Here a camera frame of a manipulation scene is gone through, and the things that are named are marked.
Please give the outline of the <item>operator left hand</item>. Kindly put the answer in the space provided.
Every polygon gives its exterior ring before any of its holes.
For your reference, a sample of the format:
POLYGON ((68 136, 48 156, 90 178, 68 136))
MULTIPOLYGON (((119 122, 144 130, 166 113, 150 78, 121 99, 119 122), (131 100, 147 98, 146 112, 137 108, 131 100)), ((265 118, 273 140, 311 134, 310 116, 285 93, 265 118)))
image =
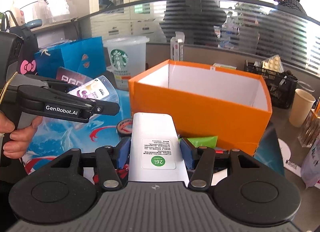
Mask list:
POLYGON ((13 122, 1 112, 1 133, 10 134, 10 141, 6 142, 3 146, 4 155, 11 159, 23 157, 41 123, 42 117, 37 116, 33 119, 30 126, 24 129, 15 130, 13 122))

